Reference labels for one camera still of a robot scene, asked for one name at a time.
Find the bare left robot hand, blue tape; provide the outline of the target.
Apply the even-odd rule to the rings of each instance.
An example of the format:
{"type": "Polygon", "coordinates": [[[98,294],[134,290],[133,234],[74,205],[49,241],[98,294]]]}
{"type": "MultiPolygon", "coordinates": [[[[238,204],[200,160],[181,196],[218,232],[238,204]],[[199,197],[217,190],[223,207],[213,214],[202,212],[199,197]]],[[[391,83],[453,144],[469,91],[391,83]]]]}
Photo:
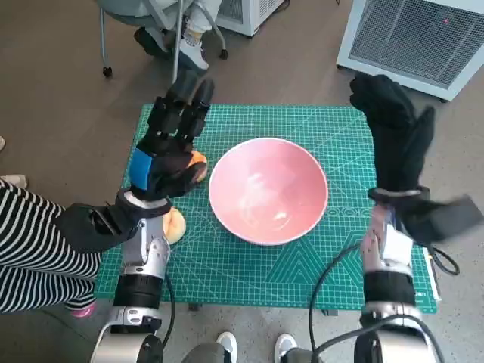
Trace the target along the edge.
{"type": "Polygon", "coordinates": [[[195,78],[181,76],[155,100],[129,167],[136,197],[180,197],[206,177],[207,161],[194,149],[194,139],[205,127],[214,88],[211,79],[197,85],[195,78]]]}

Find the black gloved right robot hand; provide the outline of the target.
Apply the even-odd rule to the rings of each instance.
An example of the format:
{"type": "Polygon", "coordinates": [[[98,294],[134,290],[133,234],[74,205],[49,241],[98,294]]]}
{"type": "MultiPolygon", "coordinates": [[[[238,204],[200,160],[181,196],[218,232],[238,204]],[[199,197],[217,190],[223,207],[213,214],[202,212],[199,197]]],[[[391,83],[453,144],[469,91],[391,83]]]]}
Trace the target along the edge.
{"type": "Polygon", "coordinates": [[[417,190],[434,136],[435,108],[417,113],[403,87],[384,75],[358,73],[350,89],[351,105],[365,115],[371,130],[377,187],[417,190]]]}

